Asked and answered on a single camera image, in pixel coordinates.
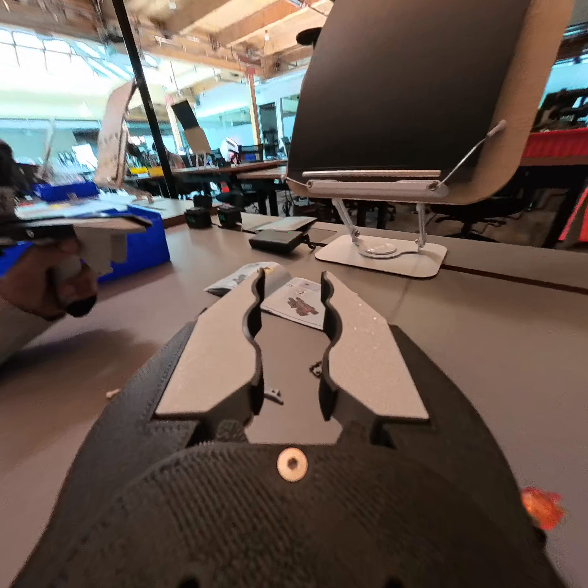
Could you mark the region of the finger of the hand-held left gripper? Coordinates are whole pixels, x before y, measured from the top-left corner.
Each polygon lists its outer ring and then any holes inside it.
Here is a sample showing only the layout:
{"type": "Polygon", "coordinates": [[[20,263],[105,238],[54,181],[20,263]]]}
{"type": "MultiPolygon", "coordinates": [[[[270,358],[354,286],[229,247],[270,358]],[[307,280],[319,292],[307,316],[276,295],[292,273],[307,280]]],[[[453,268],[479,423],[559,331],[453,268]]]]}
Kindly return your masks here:
{"type": "Polygon", "coordinates": [[[98,277],[112,273],[114,263],[126,262],[128,235],[152,227],[150,220],[127,213],[74,218],[71,224],[81,244],[81,260],[98,277]]]}

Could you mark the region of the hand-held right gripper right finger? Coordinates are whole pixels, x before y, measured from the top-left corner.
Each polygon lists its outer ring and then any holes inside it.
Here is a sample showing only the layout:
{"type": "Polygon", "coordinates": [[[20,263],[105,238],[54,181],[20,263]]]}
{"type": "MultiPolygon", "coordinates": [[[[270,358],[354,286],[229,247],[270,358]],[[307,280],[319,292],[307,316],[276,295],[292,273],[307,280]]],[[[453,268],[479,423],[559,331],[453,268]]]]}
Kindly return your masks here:
{"type": "Polygon", "coordinates": [[[387,320],[332,272],[320,279],[322,357],[319,406],[325,421],[428,422],[387,320]]]}

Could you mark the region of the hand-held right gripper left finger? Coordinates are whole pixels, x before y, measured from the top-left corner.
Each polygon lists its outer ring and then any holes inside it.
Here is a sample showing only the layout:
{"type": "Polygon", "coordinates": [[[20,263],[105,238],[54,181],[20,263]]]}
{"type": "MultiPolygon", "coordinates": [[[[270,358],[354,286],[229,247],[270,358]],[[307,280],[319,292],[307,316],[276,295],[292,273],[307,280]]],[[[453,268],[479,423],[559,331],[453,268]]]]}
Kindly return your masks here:
{"type": "Polygon", "coordinates": [[[201,313],[155,410],[158,419],[251,419],[264,402],[265,271],[258,269],[201,313]]]}

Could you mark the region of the person's left forearm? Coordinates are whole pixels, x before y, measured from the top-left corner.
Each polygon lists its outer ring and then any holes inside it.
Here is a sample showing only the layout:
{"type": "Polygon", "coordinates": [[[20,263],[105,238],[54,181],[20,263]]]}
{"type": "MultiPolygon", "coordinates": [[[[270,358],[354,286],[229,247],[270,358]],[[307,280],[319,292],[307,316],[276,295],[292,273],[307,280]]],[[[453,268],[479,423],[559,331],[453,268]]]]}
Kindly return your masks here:
{"type": "Polygon", "coordinates": [[[1,366],[62,317],[43,318],[1,298],[1,366]]]}

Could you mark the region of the lego instruction booklet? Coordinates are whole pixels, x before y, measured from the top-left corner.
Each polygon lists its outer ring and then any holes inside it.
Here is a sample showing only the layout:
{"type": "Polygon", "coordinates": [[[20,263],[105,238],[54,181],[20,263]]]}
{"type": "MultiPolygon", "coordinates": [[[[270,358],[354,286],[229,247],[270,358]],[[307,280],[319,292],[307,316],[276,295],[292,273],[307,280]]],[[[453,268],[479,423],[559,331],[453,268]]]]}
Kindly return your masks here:
{"type": "Polygon", "coordinates": [[[279,318],[322,331],[325,307],[321,285],[301,277],[293,277],[277,262],[248,263],[226,277],[212,283],[205,291],[222,297],[234,290],[259,269],[265,273],[265,294],[261,310],[279,318]]]}

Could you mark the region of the person's left hand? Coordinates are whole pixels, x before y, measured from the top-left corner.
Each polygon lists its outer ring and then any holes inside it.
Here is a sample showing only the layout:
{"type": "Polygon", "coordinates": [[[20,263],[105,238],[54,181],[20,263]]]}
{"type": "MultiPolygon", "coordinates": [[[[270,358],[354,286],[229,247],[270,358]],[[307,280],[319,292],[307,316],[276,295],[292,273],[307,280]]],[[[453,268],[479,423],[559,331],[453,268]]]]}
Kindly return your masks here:
{"type": "Polygon", "coordinates": [[[53,269],[71,256],[78,258],[80,248],[74,239],[30,246],[1,278],[1,298],[37,317],[61,319],[68,305],[97,294],[98,278],[86,264],[60,285],[53,281],[53,269]]]}

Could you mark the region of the blue plastic bin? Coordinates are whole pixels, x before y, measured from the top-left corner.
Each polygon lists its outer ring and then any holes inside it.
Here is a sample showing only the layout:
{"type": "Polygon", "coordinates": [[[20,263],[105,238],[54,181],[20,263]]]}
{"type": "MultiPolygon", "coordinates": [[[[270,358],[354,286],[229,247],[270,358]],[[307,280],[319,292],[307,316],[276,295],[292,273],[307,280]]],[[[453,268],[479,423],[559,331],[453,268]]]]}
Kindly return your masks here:
{"type": "MultiPolygon", "coordinates": [[[[105,209],[103,206],[99,210],[92,212],[62,212],[57,215],[41,215],[30,218],[21,218],[25,222],[40,222],[46,221],[50,224],[57,224],[58,221],[63,222],[72,227],[71,221],[74,218],[98,216],[101,213],[106,215],[116,214],[132,214],[144,217],[152,222],[152,227],[147,229],[144,233],[128,235],[127,236],[127,259],[124,263],[114,263],[112,265],[113,271],[109,275],[98,277],[100,281],[107,282],[133,275],[144,269],[150,269],[170,261],[169,253],[163,220],[161,215],[157,212],[147,210],[144,208],[129,206],[125,210],[119,208],[105,209]]],[[[1,247],[1,276],[4,276],[9,269],[19,260],[27,248],[30,246],[29,242],[18,242],[11,247],[1,247]]]]}

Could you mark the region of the blue storage crate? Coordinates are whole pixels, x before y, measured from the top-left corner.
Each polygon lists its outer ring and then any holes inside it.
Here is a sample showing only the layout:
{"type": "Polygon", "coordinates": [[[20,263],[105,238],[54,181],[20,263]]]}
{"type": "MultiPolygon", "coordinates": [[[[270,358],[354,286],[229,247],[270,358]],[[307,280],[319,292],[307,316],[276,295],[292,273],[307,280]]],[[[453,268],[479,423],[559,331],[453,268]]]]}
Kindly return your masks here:
{"type": "Polygon", "coordinates": [[[94,182],[75,182],[67,185],[33,184],[32,191],[37,198],[48,204],[89,199],[99,195],[94,182]]]}

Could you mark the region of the white metal tablet stand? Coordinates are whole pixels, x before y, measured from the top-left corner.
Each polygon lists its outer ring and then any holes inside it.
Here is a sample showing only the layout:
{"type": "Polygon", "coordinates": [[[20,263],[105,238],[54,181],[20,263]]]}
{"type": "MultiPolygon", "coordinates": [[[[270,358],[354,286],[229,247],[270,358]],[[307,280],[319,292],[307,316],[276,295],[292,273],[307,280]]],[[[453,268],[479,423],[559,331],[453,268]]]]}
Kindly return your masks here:
{"type": "Polygon", "coordinates": [[[338,238],[318,255],[322,261],[376,270],[410,278],[435,277],[447,256],[447,247],[428,242],[426,201],[445,199],[449,195],[447,181],[488,139],[501,133],[506,121],[498,121],[458,164],[440,179],[435,170],[349,170],[306,171],[302,174],[309,195],[330,199],[348,230],[347,238],[338,238]],[[365,236],[354,224],[343,202],[347,196],[360,196],[368,201],[386,199],[416,204],[418,232],[414,240],[365,236]]]}

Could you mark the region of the tan tilted board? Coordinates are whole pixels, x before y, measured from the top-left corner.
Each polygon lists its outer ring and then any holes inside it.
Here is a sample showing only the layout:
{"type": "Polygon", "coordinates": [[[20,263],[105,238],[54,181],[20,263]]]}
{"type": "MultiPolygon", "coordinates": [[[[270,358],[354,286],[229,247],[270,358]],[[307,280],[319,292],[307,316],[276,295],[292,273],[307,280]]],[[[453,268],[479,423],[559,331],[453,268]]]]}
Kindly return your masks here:
{"type": "Polygon", "coordinates": [[[93,180],[99,188],[117,189],[123,184],[129,137],[126,114],[136,88],[136,80],[132,78],[114,89],[107,100],[98,136],[98,165],[93,180]]]}

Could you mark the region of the wooden desk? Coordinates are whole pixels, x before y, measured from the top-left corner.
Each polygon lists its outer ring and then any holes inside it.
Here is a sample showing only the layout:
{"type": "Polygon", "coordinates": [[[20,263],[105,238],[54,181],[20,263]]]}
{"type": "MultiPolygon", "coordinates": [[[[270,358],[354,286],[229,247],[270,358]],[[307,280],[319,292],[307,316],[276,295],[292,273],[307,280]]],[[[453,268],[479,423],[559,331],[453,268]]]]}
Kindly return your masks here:
{"type": "Polygon", "coordinates": [[[244,177],[274,178],[284,175],[280,169],[288,167],[287,159],[271,159],[258,162],[249,162],[239,165],[226,165],[222,167],[208,166],[200,168],[183,168],[172,171],[172,176],[178,182],[206,183],[221,182],[230,183],[233,179],[244,177]]]}

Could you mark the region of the black tilted board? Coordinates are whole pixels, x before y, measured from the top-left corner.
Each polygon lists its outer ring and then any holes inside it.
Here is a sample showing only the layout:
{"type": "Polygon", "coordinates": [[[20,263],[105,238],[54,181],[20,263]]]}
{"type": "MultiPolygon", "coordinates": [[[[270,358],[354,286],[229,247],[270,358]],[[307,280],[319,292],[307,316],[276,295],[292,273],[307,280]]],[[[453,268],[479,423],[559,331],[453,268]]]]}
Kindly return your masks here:
{"type": "Polygon", "coordinates": [[[212,153],[205,131],[198,123],[195,112],[187,100],[172,104],[172,110],[181,124],[187,144],[194,154],[212,153]]]}

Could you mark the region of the black vertical pole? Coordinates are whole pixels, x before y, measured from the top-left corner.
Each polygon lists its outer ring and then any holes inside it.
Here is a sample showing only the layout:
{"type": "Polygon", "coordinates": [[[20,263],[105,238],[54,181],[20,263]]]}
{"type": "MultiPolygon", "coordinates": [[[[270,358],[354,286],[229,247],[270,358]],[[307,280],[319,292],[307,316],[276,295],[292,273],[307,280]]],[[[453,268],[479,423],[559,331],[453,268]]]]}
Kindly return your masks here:
{"type": "Polygon", "coordinates": [[[148,120],[148,124],[151,129],[152,139],[156,147],[159,163],[162,168],[165,182],[164,195],[166,195],[170,199],[177,200],[178,191],[176,188],[175,179],[169,163],[165,144],[163,142],[163,138],[160,132],[160,127],[156,117],[155,109],[153,107],[153,102],[148,88],[148,84],[145,79],[141,57],[136,46],[134,32],[130,24],[125,3],[124,1],[112,1],[112,5],[114,7],[114,12],[118,21],[119,28],[121,30],[123,43],[127,50],[129,61],[134,72],[137,89],[141,96],[143,107],[145,109],[146,119],[148,120]]]}

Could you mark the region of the black office chair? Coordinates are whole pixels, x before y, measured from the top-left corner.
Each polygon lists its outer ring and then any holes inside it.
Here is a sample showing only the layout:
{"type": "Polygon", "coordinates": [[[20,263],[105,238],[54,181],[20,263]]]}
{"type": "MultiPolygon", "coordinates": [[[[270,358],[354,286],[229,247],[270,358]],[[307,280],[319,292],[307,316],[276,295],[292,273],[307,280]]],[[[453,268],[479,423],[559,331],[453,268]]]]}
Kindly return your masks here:
{"type": "Polygon", "coordinates": [[[522,197],[489,198],[469,205],[429,205],[431,213],[436,215],[436,223],[452,221],[461,223],[459,232],[448,238],[475,240],[487,243],[498,241],[473,231],[475,224],[504,224],[503,219],[523,212],[527,202],[522,197]]]}

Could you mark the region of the red table cover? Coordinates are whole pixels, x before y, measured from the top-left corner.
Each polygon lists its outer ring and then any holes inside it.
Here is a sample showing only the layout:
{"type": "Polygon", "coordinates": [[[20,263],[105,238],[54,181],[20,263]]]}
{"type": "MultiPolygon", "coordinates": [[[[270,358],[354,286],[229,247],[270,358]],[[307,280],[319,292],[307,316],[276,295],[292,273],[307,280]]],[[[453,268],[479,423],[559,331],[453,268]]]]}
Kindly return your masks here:
{"type": "Polygon", "coordinates": [[[531,133],[522,159],[574,159],[587,157],[587,128],[531,133]]]}

